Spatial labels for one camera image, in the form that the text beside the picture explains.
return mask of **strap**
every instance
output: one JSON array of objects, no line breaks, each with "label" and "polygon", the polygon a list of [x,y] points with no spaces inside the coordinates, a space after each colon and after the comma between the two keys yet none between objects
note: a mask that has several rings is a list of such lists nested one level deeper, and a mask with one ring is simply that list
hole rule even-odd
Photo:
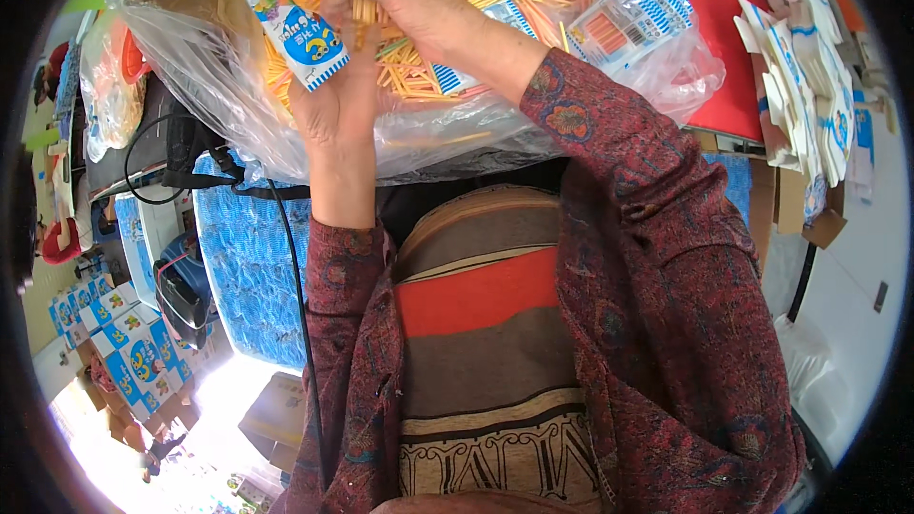
[{"label": "strap", "polygon": [[171,169],[166,169],[165,174],[162,175],[162,185],[164,187],[210,188],[223,185],[234,185],[236,183],[237,181],[235,181],[234,178],[201,175],[198,173],[188,173],[186,171],[172,171]]},{"label": "strap", "polygon": [[[233,186],[232,192],[236,195],[242,195],[244,197],[253,197],[255,199],[273,199],[273,192],[268,188],[238,188]],[[307,185],[296,185],[295,187],[285,187],[277,188],[276,192],[279,193],[281,200],[297,200],[297,199],[311,199],[311,187]]]}]

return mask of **black cable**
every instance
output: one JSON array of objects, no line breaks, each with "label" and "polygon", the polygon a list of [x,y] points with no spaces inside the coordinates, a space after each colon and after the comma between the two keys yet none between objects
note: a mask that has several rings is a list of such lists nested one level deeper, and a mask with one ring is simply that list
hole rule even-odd
[{"label": "black cable", "polygon": [[319,397],[317,396],[317,372],[314,371],[314,357],[311,352],[311,337],[308,335],[308,322],[305,318],[305,308],[304,308],[304,294],[302,287],[302,275],[298,267],[298,255],[295,253],[295,242],[292,239],[291,235],[291,225],[289,224],[289,217],[286,216],[285,207],[282,206],[282,199],[280,193],[276,190],[276,184],[273,183],[271,178],[267,179],[269,184],[269,190],[273,193],[273,199],[276,200],[277,206],[280,208],[280,217],[282,218],[282,225],[286,230],[286,237],[289,239],[289,249],[291,250],[291,265],[292,269],[295,271],[295,293],[298,296],[298,315],[302,320],[302,335],[304,337],[304,357],[305,365],[308,368],[308,391],[311,393],[311,406],[314,408],[314,417],[316,422],[315,429],[315,439],[317,440],[317,478],[321,485],[322,492],[327,491],[326,480],[324,479],[324,429],[321,425],[321,403]]},{"label": "black cable", "polygon": [[130,154],[133,152],[133,146],[135,146],[136,142],[143,135],[145,135],[147,131],[152,129],[153,126],[158,125],[159,123],[161,123],[167,119],[197,120],[197,118],[195,118],[194,116],[191,116],[190,114],[179,113],[179,112],[165,114],[164,116],[154,119],[151,122],[147,123],[142,128],[136,130],[136,133],[134,133],[133,137],[130,139],[130,144],[127,145],[127,153],[123,156],[123,182],[127,183],[127,188],[130,188],[130,192],[133,194],[134,197],[136,197],[138,200],[142,200],[146,204],[167,204],[167,203],[171,202],[172,200],[176,200],[181,195],[181,193],[184,192],[183,188],[178,188],[177,191],[175,192],[175,194],[172,195],[171,197],[168,197],[167,199],[151,200],[151,199],[146,199],[143,196],[140,196],[140,194],[138,192],[136,192],[136,188],[134,188],[130,184],[130,167],[128,166],[128,164],[130,163]]}]

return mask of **black bag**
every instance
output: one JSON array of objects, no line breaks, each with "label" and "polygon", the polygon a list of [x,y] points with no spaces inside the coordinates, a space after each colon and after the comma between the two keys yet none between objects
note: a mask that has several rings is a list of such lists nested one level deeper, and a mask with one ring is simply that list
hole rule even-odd
[{"label": "black bag", "polygon": [[[170,127],[167,130],[168,159],[166,171],[162,177],[164,187],[196,189],[227,185],[237,195],[274,200],[269,188],[238,188],[244,182],[244,167],[235,163],[223,137],[200,120],[189,113],[163,116],[162,119],[174,119],[184,123],[183,126]],[[228,178],[193,172],[197,158],[204,151],[209,151],[222,172],[229,176]],[[282,200],[311,198],[311,188],[307,185],[277,188],[277,192]]]}]

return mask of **yellow stick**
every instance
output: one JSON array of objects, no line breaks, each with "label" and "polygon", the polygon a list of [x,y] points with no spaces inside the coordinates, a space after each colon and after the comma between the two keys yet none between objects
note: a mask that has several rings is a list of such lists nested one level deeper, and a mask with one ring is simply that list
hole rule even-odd
[{"label": "yellow stick", "polygon": [[565,53],[571,53],[568,51],[568,37],[565,35],[565,23],[561,20],[558,21],[558,31],[562,33],[562,48],[565,49]]}]

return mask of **blue and white wrapper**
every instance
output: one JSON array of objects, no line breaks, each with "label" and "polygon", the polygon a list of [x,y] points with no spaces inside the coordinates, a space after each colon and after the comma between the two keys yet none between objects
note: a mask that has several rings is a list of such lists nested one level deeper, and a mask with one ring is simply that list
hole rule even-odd
[{"label": "blue and white wrapper", "polygon": [[343,41],[316,12],[292,0],[247,0],[292,74],[313,92],[349,62]]}]

